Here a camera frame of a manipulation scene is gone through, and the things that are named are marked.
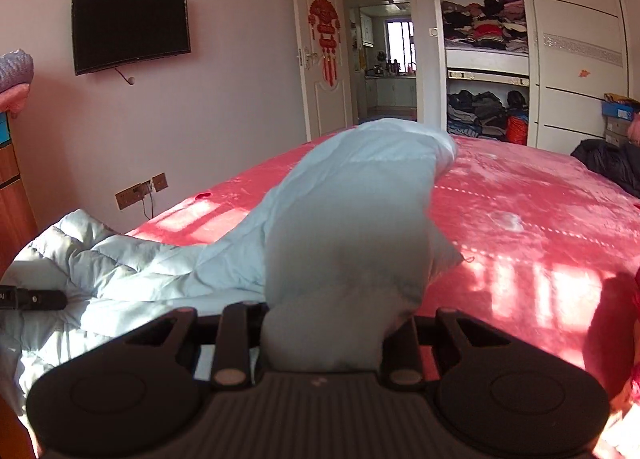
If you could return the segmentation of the light blue down jacket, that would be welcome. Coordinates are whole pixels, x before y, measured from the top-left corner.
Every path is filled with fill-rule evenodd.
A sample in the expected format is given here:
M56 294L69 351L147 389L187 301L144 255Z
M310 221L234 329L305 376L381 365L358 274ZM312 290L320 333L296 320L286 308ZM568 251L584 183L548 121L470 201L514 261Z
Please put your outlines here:
M441 130L384 119L309 151L256 208L210 245L115 233L62 217L18 253L3 280L58 290L61 312L1 316L1 395L22 411L44 372L180 307L202 315L268 305L262 349L291 371L375 370L384 339L426 287L460 264L428 217L457 146Z

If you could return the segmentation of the white bedroom door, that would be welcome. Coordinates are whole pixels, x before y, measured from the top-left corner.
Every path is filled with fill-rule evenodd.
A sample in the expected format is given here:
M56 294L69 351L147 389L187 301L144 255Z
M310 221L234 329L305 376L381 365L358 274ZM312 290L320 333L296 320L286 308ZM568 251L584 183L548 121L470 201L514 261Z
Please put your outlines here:
M293 0L309 141L352 126L343 0Z

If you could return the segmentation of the clothes pile on shelf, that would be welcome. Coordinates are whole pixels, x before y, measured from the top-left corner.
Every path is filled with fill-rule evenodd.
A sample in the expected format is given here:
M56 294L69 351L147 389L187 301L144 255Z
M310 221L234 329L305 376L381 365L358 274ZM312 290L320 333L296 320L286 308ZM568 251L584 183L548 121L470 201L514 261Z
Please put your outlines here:
M528 53L524 0L442 2L445 46Z

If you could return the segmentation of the wooden cabinet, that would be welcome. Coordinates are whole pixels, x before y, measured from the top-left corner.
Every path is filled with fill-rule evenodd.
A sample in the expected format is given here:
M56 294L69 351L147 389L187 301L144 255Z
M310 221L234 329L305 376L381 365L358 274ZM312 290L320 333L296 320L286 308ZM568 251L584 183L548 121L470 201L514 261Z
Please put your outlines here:
M6 112L1 113L0 172L0 268L4 274L18 252L37 236Z

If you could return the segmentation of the red heart print bed blanket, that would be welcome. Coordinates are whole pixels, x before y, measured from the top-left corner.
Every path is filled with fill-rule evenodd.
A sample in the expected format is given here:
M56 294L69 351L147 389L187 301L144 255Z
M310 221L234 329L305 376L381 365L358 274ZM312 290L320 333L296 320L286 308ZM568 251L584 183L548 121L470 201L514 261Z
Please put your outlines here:
M623 405L639 355L639 202L571 156L459 138L431 218L462 263L420 309L460 309L591 373Z

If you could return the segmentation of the purple folded blanket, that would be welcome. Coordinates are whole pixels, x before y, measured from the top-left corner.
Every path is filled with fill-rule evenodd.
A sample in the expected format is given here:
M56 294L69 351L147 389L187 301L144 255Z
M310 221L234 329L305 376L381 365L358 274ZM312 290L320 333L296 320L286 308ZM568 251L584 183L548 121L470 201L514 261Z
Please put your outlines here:
M23 49L7 52L0 57L0 92L21 84L30 84L34 78L34 60Z

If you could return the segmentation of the black jacket on bed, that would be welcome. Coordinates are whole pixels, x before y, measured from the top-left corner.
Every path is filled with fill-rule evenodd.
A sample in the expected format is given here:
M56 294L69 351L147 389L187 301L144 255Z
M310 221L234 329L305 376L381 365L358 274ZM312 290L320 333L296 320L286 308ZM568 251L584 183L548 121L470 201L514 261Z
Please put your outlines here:
M615 146L603 139L585 139L570 154L591 172L640 198L640 149L625 142Z

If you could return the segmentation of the red Chinese knot decoration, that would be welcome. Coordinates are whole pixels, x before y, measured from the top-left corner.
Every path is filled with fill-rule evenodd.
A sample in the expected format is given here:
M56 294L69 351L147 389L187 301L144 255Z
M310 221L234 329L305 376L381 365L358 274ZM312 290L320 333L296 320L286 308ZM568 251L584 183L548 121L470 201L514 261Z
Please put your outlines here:
M341 43L341 23L329 0L313 0L308 9L311 39L318 43L322 58L322 76L330 87L337 84L337 54Z

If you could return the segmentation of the blue cardboard box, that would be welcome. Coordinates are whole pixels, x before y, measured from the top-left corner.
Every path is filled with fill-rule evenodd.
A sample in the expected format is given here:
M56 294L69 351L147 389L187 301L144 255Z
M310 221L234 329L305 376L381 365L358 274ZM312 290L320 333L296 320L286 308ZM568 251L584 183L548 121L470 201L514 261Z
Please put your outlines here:
M634 98L606 93L602 102L602 114L610 118L632 122L640 111L640 102Z

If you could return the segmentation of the white sliding wardrobe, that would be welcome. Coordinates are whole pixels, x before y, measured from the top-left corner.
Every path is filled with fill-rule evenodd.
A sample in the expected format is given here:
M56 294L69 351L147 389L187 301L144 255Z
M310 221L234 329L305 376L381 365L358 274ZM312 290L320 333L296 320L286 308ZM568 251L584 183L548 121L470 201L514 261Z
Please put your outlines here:
M528 104L527 144L570 153L605 134L607 93L630 95L628 33L623 0L517 0L525 46L498 49L447 40L444 7L497 0L434 0L437 96L467 89L506 98L520 90Z

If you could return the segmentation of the brown wall socket panel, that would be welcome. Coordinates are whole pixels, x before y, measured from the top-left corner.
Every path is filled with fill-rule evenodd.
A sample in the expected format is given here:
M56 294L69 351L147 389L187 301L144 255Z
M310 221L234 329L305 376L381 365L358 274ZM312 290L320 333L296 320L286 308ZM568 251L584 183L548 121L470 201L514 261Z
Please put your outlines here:
M168 187L166 175L164 173L157 174L145 182L133 185L115 194L115 200L119 210L129 208L137 202L142 201L146 196L153 192L160 192Z

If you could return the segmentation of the black wall television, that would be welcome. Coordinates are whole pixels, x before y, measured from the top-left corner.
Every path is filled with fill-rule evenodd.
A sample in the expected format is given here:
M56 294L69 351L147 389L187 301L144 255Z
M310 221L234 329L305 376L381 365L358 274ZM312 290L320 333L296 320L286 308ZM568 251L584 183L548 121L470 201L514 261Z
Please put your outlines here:
M188 54L188 0L72 0L77 75Z

